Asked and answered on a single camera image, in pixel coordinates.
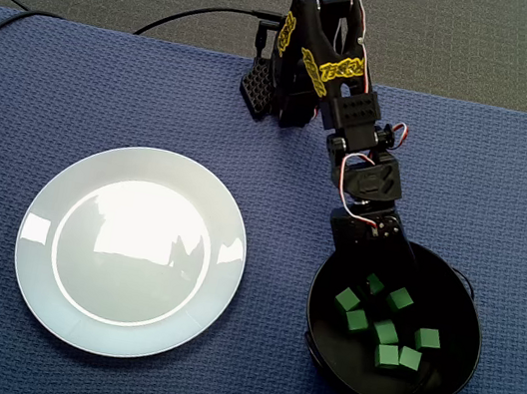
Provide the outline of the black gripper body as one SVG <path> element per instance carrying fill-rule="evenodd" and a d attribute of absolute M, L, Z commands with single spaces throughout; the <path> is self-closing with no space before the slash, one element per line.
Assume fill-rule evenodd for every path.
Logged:
<path fill-rule="evenodd" d="M 330 226 L 335 244 L 372 243 L 377 236 L 375 217 L 395 213 L 402 198 L 399 165 L 393 155 L 344 155 L 336 170 L 335 184 L 342 207 L 330 213 Z"/>

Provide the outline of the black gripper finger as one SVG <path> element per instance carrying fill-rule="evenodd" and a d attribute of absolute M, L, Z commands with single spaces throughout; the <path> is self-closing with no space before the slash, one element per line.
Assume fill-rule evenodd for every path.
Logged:
<path fill-rule="evenodd" d="M 341 242 L 332 255 L 334 266 L 342 271 L 363 274 L 364 255 L 360 245 Z"/>
<path fill-rule="evenodd" d="M 399 215 L 380 213 L 375 217 L 377 236 L 372 240 L 372 257 L 390 268 L 412 270 L 417 267 L 416 257 L 406 238 Z"/>

